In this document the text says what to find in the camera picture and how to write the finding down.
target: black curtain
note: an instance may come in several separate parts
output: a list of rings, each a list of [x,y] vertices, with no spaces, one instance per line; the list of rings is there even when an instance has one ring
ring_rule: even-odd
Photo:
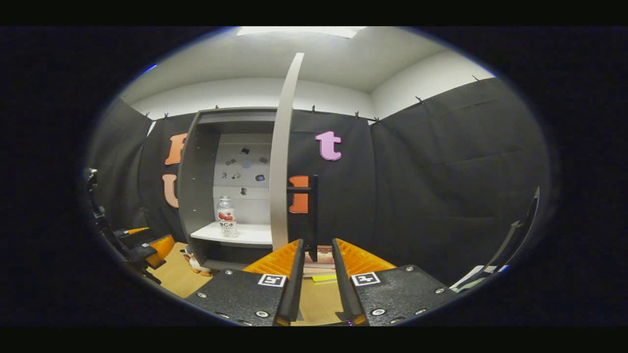
[[[377,254],[447,285],[495,254],[510,225],[525,219],[536,187],[548,193],[541,131],[499,79],[431,97],[371,133]]]
[[[149,223],[159,236],[171,234],[177,242],[187,242],[181,227],[178,208],[168,204],[164,195],[165,174],[178,176],[179,165],[166,164],[170,154],[172,136],[186,134],[192,125],[195,113],[165,117],[155,121],[146,138],[144,151],[139,163],[139,184],[141,200],[149,213]]]
[[[95,201],[105,208],[113,229],[148,225],[139,197],[138,166],[150,125],[150,119],[117,100],[94,131],[86,164],[98,170]]]
[[[327,131],[341,138],[341,143],[335,144],[335,150],[342,153],[339,160],[328,161],[320,155],[315,136]],[[367,121],[341,114],[293,111],[288,151],[289,177],[319,177],[319,245],[331,245],[332,238],[338,237],[373,251],[375,164]],[[305,229],[307,220],[300,216],[289,217],[290,234]]]

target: black metal plate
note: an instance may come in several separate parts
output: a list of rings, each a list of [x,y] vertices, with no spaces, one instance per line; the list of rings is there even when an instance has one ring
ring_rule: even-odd
[[[231,270],[232,274],[225,274],[225,271],[217,273],[186,300],[214,314],[227,315],[225,319],[234,324],[245,325],[240,321],[243,320],[252,326],[272,326],[288,280],[283,287],[265,286],[258,284],[262,274],[235,269]],[[268,316],[259,317],[258,311]]]
[[[412,267],[413,270],[406,271],[408,267]],[[454,291],[415,265],[379,271],[375,272],[375,275],[379,283],[355,286],[352,279],[352,286],[370,326],[398,325],[457,297]],[[444,291],[436,293],[439,288]],[[382,315],[373,315],[373,311],[377,309],[383,309],[385,312]],[[421,309],[426,311],[416,314]]]

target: white shelf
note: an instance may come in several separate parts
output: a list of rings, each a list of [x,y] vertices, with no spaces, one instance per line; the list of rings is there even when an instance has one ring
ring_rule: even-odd
[[[232,244],[273,245],[270,224],[240,224],[236,225],[238,236],[227,238],[222,235],[220,224],[212,222],[190,234],[192,238],[219,241]]]

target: ceiling light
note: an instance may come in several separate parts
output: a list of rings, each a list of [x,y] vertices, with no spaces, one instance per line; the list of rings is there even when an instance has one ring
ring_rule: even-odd
[[[269,32],[310,32],[310,33],[322,33],[325,35],[338,36],[342,38],[352,38],[359,31],[366,28],[365,26],[329,26],[329,27],[306,27],[306,26],[271,26],[271,27],[259,27],[259,26],[244,26],[238,31],[238,36],[252,35],[255,33],[269,33]]]

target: stuffed toy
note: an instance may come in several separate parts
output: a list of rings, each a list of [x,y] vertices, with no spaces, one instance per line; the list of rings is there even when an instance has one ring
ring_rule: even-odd
[[[183,258],[185,259],[185,261],[188,261],[188,263],[190,264],[190,268],[192,269],[192,272],[200,273],[201,276],[212,277],[212,273],[211,273],[212,270],[209,268],[203,267],[198,263],[198,261],[196,260],[196,257],[194,256],[194,254],[192,253],[192,250],[190,249],[190,246],[186,246],[184,250],[181,250],[181,252],[183,253]]]

